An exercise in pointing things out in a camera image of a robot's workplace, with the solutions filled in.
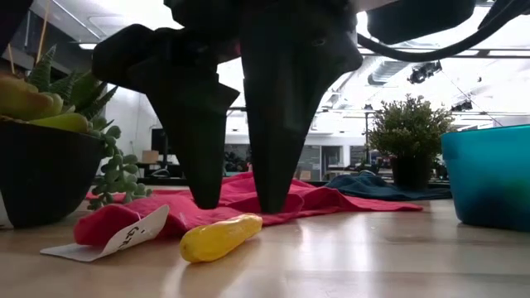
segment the green plant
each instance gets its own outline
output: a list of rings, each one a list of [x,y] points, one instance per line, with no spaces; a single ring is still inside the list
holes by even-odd
[[[116,146],[116,140],[121,137],[121,130],[118,126],[110,126],[113,121],[108,122],[100,116],[118,87],[105,92],[107,83],[97,80],[91,72],[72,73],[63,79],[51,82],[51,65],[54,57],[55,46],[41,57],[26,80],[35,85],[40,92],[59,94],[64,102],[62,113],[75,111],[85,116],[89,120],[89,133],[105,142],[102,159],[108,157],[109,160],[101,166],[104,176],[95,180],[96,186],[92,194],[97,195],[98,198],[90,201],[89,209],[96,210],[113,203],[115,193],[125,193],[124,203],[151,195],[152,190],[147,190],[143,184],[137,184],[136,156],[123,156],[123,151]]]
[[[369,144],[385,156],[434,157],[441,153],[441,135],[451,130],[451,112],[431,109],[428,101],[407,94],[404,101],[383,102],[374,114]]]
[[[104,176],[95,180],[96,186],[92,189],[92,195],[97,195],[98,198],[90,201],[91,210],[112,204],[115,193],[125,193],[124,203],[148,197],[152,193],[152,190],[146,189],[144,184],[137,184],[137,177],[134,174],[138,172],[136,166],[138,159],[133,154],[124,156],[123,151],[116,147],[116,140],[121,137],[122,132],[117,126],[109,127],[110,124],[112,122],[107,123],[103,117],[97,117],[92,122],[91,134],[105,141],[105,156],[110,159],[101,166]]]
[[[51,82],[51,65],[56,47],[52,46],[35,65],[27,82],[36,86],[39,92],[59,94],[63,99],[63,113],[76,112],[89,121],[98,116],[114,96],[118,87],[105,92],[107,83],[97,80],[91,72],[71,73],[63,79]]]

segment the wooden table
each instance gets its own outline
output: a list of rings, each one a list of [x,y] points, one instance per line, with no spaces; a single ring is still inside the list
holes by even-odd
[[[217,262],[191,266],[178,240],[84,264],[42,256],[72,242],[55,226],[0,232],[2,298],[530,296],[530,234],[459,223],[450,200],[422,213],[332,214],[265,228]]]

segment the blue container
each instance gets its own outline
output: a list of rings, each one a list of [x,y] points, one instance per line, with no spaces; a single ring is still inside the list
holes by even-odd
[[[458,219],[530,232],[530,125],[441,137]]]

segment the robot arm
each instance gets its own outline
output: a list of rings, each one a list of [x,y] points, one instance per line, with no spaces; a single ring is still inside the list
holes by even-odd
[[[412,54],[358,36],[356,13],[370,9],[370,34],[392,44],[459,25],[473,13],[475,0],[166,0],[165,4],[184,29],[127,27],[96,46],[93,72],[101,80],[146,94],[168,133],[195,202],[212,209],[219,201],[226,114],[239,96],[219,83],[216,70],[219,63],[241,56],[253,173],[264,213],[282,211],[324,92],[342,74],[362,65],[358,38],[362,46],[399,60],[439,60],[467,50],[528,9],[528,0],[503,2],[474,39]]]

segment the yellow toy banana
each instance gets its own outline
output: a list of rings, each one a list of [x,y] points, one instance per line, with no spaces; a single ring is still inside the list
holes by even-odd
[[[78,113],[64,113],[54,117],[31,120],[30,124],[52,127],[69,132],[87,133],[89,131],[89,121]]]
[[[212,262],[226,256],[261,231],[263,220],[255,214],[199,226],[181,240],[181,255],[188,262]]]
[[[54,99],[39,94],[32,84],[7,74],[0,75],[0,114],[21,120],[32,120],[50,109]]]
[[[53,105],[48,108],[44,113],[42,113],[39,118],[48,118],[59,115],[60,112],[63,110],[63,99],[60,97],[60,95],[51,94],[47,92],[42,94],[51,97],[53,99]]]

